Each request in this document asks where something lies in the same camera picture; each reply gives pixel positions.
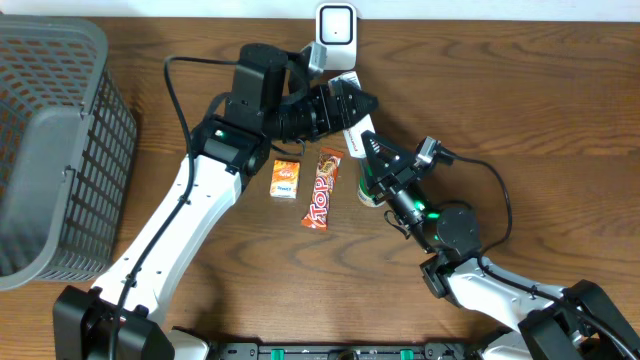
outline orange box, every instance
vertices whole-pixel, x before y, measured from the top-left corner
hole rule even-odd
[[[276,160],[271,175],[271,191],[273,197],[295,199],[298,194],[300,163],[295,161]]]

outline wood grain surface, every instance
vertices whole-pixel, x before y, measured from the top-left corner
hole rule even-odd
[[[170,54],[235,60],[249,42],[297,50],[313,21],[93,19],[110,42],[109,67],[140,129],[116,255],[130,244],[184,156],[162,77]],[[360,21],[357,71],[378,96],[376,130],[407,148],[425,136],[490,161],[512,196],[511,241],[490,254],[542,282],[601,285],[640,330],[640,24]],[[176,64],[191,127],[232,68]],[[436,300],[418,264],[427,256],[356,198],[345,159],[329,231],[300,226],[320,146],[311,145],[296,200],[273,199],[272,158],[222,218],[178,286],[165,327],[264,342],[420,342],[477,339],[496,325]],[[485,243],[504,231],[495,179],[456,163],[424,182],[435,201],[478,209]],[[54,358],[51,308],[65,284],[0,293],[0,358]],[[90,283],[78,284],[87,289]]]

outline plastic basket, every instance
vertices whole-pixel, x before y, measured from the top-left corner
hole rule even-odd
[[[106,270],[136,124],[88,21],[0,16],[0,290]]]

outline red snack wrapper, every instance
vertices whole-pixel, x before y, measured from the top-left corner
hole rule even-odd
[[[333,191],[338,176],[338,166],[343,156],[344,154],[340,151],[329,148],[320,149],[311,205],[309,205],[309,212],[302,219],[302,226],[327,231],[329,196]]]

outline white background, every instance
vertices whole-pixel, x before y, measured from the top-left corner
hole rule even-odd
[[[352,0],[364,19],[640,21],[640,0]],[[314,18],[316,0],[0,0],[5,14]]]

